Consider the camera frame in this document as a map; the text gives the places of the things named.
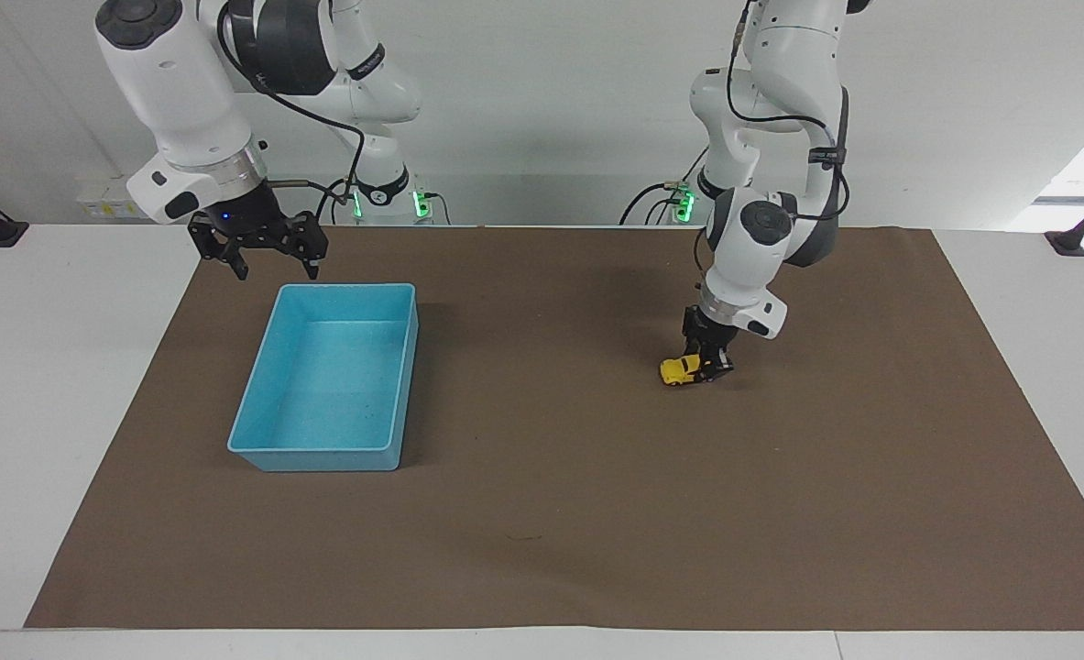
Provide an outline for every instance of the brown table surface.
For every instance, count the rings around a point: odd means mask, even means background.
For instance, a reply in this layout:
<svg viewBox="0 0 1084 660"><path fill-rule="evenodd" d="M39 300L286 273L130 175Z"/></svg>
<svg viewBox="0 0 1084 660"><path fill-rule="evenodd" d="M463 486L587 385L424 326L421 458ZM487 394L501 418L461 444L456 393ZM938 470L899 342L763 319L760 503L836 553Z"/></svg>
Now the brown table surface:
<svg viewBox="0 0 1084 660"><path fill-rule="evenodd" d="M1083 499L926 231L785 269L784 335L683 389L688 231L331 237L418 289L399 471L228 453L301 272L203 263L27 625L1084 630Z"/></svg>

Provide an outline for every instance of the blue bin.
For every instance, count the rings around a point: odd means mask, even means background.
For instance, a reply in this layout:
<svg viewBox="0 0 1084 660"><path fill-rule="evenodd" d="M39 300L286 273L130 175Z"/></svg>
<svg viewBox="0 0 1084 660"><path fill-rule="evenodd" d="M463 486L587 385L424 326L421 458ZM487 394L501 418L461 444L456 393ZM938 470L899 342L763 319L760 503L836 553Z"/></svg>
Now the blue bin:
<svg viewBox="0 0 1084 660"><path fill-rule="evenodd" d="M411 284L287 284L228 450L266 473L399 467L420 322Z"/></svg>

